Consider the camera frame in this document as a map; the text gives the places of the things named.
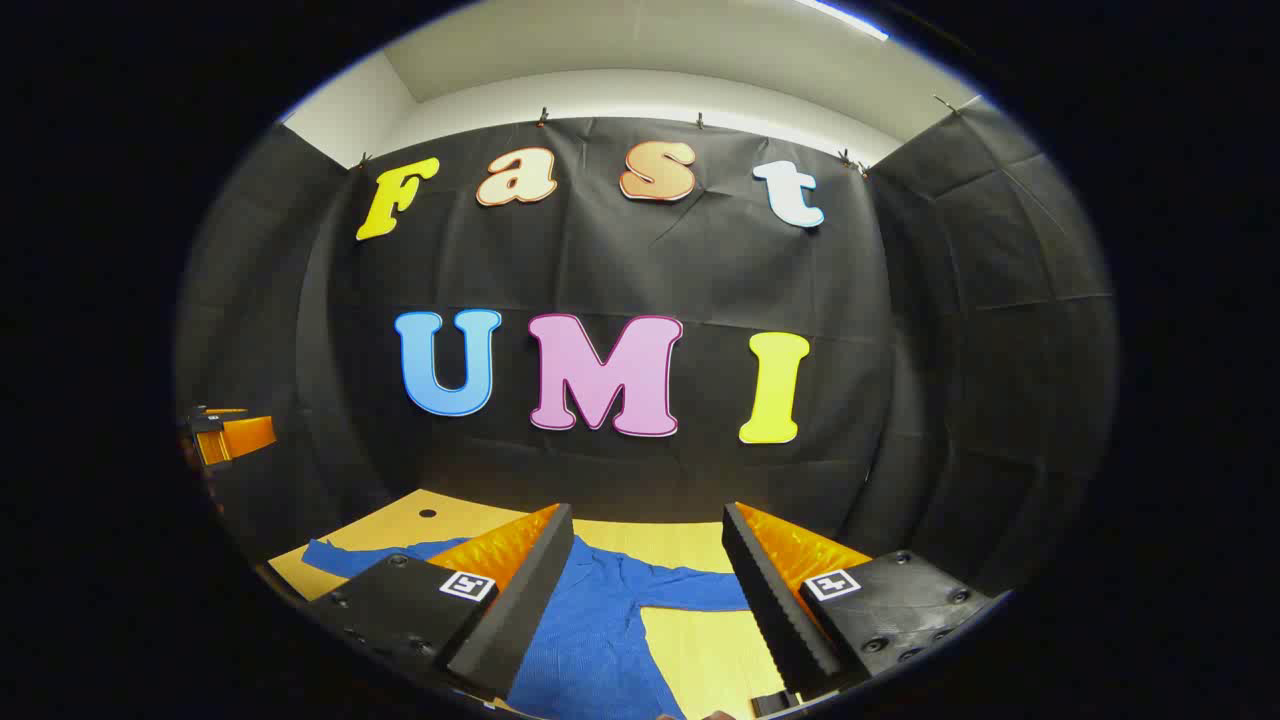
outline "blue shirt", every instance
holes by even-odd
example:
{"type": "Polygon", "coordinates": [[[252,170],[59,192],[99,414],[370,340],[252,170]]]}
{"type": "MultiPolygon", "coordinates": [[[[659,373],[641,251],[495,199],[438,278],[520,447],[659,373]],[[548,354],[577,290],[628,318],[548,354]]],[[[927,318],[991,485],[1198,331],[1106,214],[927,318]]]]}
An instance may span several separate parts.
{"type": "MultiPolygon", "coordinates": [[[[466,539],[367,551],[311,541],[302,561],[353,578],[394,552],[429,560],[466,539]]],[[[658,568],[575,536],[507,703],[548,720],[684,720],[649,653],[641,607],[748,609],[732,574],[658,568]]]]}

